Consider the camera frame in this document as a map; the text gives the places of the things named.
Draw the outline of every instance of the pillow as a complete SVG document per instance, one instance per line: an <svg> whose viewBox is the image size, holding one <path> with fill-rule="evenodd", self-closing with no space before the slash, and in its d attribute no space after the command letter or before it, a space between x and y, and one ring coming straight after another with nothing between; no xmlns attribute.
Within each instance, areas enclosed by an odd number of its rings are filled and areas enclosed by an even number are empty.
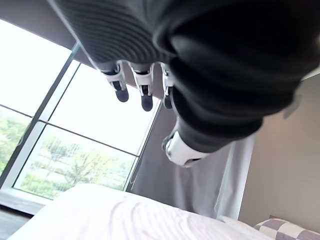
<svg viewBox="0 0 320 240"><path fill-rule="evenodd" d="M254 228L276 240L320 240L319 233L280 218L260 222Z"/></svg>

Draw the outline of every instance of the bed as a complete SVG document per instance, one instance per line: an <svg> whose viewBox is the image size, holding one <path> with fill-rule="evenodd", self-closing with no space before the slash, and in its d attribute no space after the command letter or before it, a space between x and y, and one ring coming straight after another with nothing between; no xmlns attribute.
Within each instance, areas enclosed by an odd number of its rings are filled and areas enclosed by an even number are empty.
<svg viewBox="0 0 320 240"><path fill-rule="evenodd" d="M254 228L94 184L64 192L10 240L270 240Z"/></svg>

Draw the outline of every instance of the tree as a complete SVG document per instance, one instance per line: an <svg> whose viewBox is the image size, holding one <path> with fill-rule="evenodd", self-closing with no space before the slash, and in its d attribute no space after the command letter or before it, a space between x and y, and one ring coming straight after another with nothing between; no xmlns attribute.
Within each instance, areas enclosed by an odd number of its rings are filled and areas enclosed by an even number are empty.
<svg viewBox="0 0 320 240"><path fill-rule="evenodd" d="M24 134L28 122L19 115L5 115L0 112L0 174Z"/></svg>
<svg viewBox="0 0 320 240"><path fill-rule="evenodd" d="M70 162L64 177L75 186L79 182L98 183L108 173L108 168L112 167L113 159L104 152L92 149L89 152L79 150Z"/></svg>
<svg viewBox="0 0 320 240"><path fill-rule="evenodd" d="M68 183L54 182L27 173L20 189L45 198L55 199L61 192L72 186Z"/></svg>
<svg viewBox="0 0 320 240"><path fill-rule="evenodd" d="M48 177L54 171L54 164L64 157L69 156L69 150L71 146L62 142L61 139L56 137L49 137L44 142L44 148L50 153L51 159L47 165L46 170L48 171L46 177Z"/></svg>

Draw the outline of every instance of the beige wall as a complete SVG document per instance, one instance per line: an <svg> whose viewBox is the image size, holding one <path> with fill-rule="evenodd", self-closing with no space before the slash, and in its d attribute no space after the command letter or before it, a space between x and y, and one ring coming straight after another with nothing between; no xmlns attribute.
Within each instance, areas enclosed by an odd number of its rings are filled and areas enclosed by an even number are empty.
<svg viewBox="0 0 320 240"><path fill-rule="evenodd" d="M320 75L304 81L299 108L257 133L239 220L274 215L320 232Z"/></svg>

